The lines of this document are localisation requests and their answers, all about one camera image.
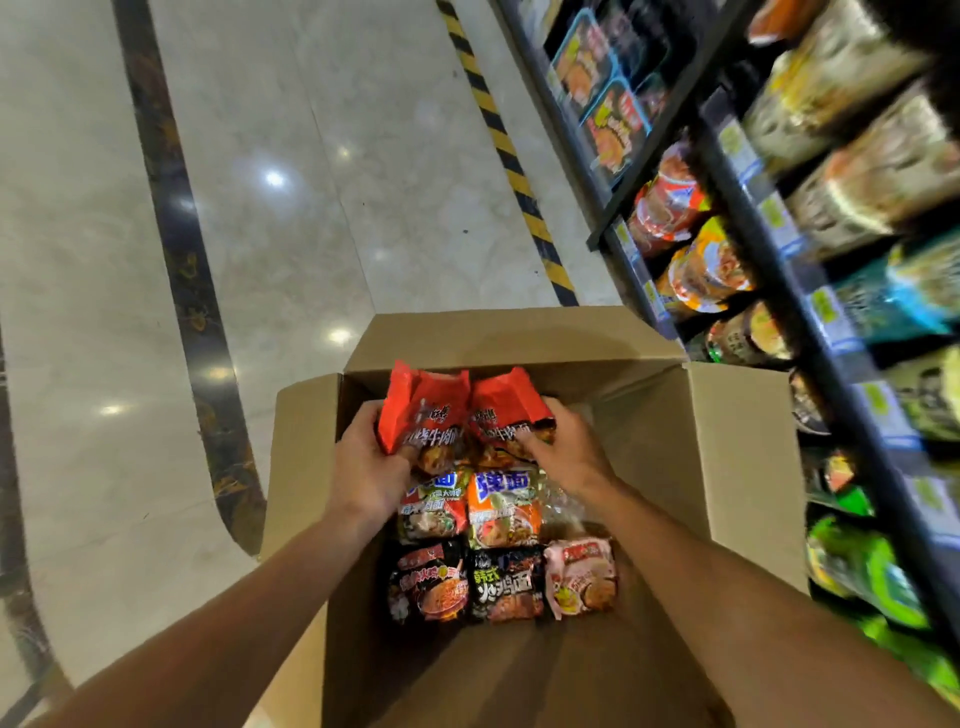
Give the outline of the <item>dark green noodle pack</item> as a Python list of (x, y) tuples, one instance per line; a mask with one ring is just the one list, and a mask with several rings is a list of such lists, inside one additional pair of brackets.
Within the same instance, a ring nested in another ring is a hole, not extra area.
[(960, 443), (960, 344), (883, 370), (907, 419), (925, 439)]

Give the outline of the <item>row of shelf price labels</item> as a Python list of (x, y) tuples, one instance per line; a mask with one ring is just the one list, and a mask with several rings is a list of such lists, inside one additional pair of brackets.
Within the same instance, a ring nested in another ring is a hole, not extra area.
[(719, 131), (702, 118), (692, 128), (709, 181), (718, 185), (734, 227), (747, 237), (748, 258), (763, 284), (761, 297), (797, 347), (800, 369), (826, 406), (832, 442), (849, 456), (859, 477), (855, 483), (867, 492), (884, 529), (925, 548), (960, 553), (960, 507), (947, 480), (934, 471), (919, 433), (882, 380), (825, 274), (780, 247), (774, 224), (762, 212), (766, 200), (775, 197), (769, 182), (756, 173), (742, 185)]

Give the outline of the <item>blue white noodle packet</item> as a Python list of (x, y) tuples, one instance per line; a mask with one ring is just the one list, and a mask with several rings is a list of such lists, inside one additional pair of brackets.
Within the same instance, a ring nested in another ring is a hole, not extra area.
[(402, 545), (450, 540), (465, 533), (469, 522), (468, 491), (473, 470), (458, 467), (415, 483), (402, 498), (395, 536)]

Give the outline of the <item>pink noodle packet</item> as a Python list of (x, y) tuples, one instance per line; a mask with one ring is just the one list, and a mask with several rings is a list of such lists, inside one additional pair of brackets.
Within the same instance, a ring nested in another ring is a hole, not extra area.
[(545, 598), (555, 620), (614, 608), (618, 570), (611, 539), (554, 540), (543, 557)]

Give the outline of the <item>beige noodle bowl pack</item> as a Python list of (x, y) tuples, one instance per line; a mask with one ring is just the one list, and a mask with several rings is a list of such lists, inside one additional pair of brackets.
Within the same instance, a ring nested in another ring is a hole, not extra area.
[(775, 63), (741, 126), (777, 180), (834, 144), (878, 98), (926, 70), (934, 53), (895, 33), (882, 0), (828, 0), (798, 46)]
[(894, 237), (960, 196), (960, 98), (934, 74), (902, 91), (832, 151), (786, 201), (811, 261)]

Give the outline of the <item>black metal shelf rack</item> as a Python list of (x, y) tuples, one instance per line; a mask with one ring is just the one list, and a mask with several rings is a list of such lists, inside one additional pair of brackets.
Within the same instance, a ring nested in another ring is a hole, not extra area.
[(951, 657), (960, 660), (960, 510), (948, 481), (935, 465), (960, 455), (960, 443), (922, 437), (897, 391), (882, 376), (872, 351), (855, 333), (854, 321), (836, 294), (823, 266), (804, 258), (808, 239), (781, 201), (769, 175), (747, 164), (753, 146), (735, 141), (739, 120), (721, 82), (723, 65), (738, 55), (738, 32), (761, 0), (656, 0), (680, 16), (694, 53), (679, 72), (677, 100), (654, 122), (622, 181), (609, 186), (589, 170), (585, 132), (574, 127), (573, 112), (553, 80), (551, 55), (534, 41), (522, 17), (522, 0), (488, 0), (510, 48), (543, 106), (548, 128), (558, 138), (560, 158), (572, 168), (574, 185), (585, 196), (590, 251), (612, 255), (615, 271), (627, 282), (641, 316), (668, 339), (680, 340), (690, 324), (668, 319), (662, 297), (653, 292), (653, 264), (632, 251), (624, 211), (627, 193), (640, 190), (667, 138), (688, 128), (694, 158), (707, 185), (718, 194), (761, 279), (761, 297), (798, 347), (798, 365), (826, 412), (828, 437), (851, 453), (862, 475), (880, 529), (892, 542), (906, 577), (911, 578), (928, 630)]

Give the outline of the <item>person's right hand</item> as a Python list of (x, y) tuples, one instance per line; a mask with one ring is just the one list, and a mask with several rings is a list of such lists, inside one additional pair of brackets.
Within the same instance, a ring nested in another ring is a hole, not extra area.
[(553, 462), (546, 474), (597, 517), (606, 516), (618, 477), (592, 427), (558, 398), (543, 396), (555, 421)]

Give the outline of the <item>red instant noodle packet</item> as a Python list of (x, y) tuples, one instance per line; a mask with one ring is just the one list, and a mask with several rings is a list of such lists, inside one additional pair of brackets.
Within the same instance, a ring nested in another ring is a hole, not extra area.
[(376, 425), (383, 451), (416, 450), (412, 474), (418, 481), (452, 472), (466, 458), (471, 389), (466, 370), (440, 373), (395, 361)]
[(474, 382), (468, 415), (479, 470), (533, 467), (536, 459), (517, 439), (518, 432), (529, 431), (546, 444), (556, 437), (556, 419), (521, 367)]

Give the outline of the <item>brown cardboard box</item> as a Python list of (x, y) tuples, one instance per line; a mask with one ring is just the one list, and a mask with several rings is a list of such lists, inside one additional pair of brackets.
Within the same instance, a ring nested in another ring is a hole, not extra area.
[[(690, 363), (625, 307), (379, 314), (343, 373), (277, 395), (261, 557), (316, 522), (334, 447), (396, 360), (474, 379), (524, 367), (586, 409), (651, 503), (806, 594), (806, 497), (787, 375)], [(364, 551), (262, 697), (272, 728), (775, 728), (733, 710), (630, 562), (606, 613), (490, 626), (392, 625), (384, 536)]]

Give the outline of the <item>orange snack pack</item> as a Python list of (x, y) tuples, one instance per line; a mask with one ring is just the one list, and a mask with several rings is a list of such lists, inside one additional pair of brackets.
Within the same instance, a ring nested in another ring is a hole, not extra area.
[(824, 0), (765, 0), (747, 31), (751, 45), (765, 46), (800, 38), (821, 12)]

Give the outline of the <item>blue tray noodle pack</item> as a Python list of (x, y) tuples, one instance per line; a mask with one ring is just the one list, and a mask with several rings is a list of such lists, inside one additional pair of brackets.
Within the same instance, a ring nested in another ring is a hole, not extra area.
[(552, 67), (562, 97), (582, 120), (619, 72), (618, 58), (592, 8), (582, 7), (574, 15)]
[(609, 188), (631, 165), (652, 128), (637, 95), (621, 75), (613, 76), (604, 86), (581, 126), (589, 134), (589, 147), (594, 153), (591, 171)]

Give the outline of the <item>dark tray noodle pack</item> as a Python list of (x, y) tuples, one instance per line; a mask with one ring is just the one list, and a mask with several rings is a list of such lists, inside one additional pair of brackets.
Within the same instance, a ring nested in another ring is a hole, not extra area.
[(667, 65), (672, 45), (662, 0), (598, 0), (596, 17), (631, 89)]

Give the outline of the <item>red noodle bowl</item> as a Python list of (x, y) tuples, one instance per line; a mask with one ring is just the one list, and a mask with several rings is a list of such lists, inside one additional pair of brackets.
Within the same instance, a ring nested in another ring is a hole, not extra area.
[(634, 198), (627, 228), (645, 260), (690, 241), (713, 211), (711, 197), (690, 169), (690, 151), (685, 136), (669, 146)]

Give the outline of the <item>teal noodle pack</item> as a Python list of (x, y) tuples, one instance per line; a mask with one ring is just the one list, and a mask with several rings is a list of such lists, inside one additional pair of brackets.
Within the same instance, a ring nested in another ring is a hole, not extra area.
[(918, 246), (897, 244), (832, 288), (870, 346), (949, 336), (960, 326), (960, 225)]

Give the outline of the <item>clear plastic noodle packet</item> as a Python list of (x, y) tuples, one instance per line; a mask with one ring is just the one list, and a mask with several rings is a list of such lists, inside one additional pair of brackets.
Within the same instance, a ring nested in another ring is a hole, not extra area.
[(570, 496), (544, 469), (538, 472), (536, 501), (541, 513), (538, 536), (541, 544), (576, 539), (589, 534), (583, 505)]

